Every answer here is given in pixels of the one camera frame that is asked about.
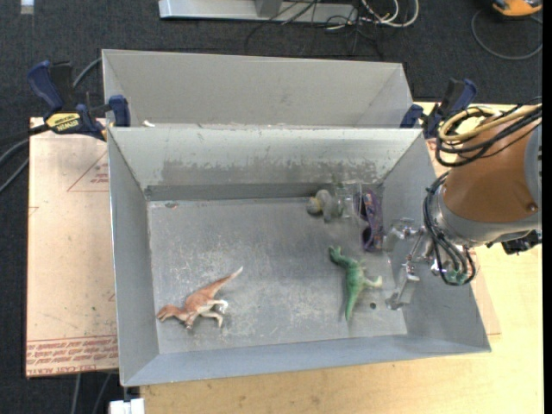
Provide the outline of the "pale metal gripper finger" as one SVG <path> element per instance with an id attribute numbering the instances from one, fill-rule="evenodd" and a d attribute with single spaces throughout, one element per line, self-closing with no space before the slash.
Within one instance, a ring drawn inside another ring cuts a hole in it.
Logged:
<path id="1" fill-rule="evenodd" d="M 416 225 L 413 220 L 399 219 L 394 221 L 385 232 L 382 242 L 383 251 L 393 251 L 398 242 L 407 241 L 414 236 L 425 234 L 424 225 Z"/>
<path id="2" fill-rule="evenodd" d="M 402 264 L 396 287 L 391 296 L 386 299 L 387 308 L 395 311 L 410 304 L 419 282 L 420 278 L 416 274 L 416 268 L 410 262 Z"/>

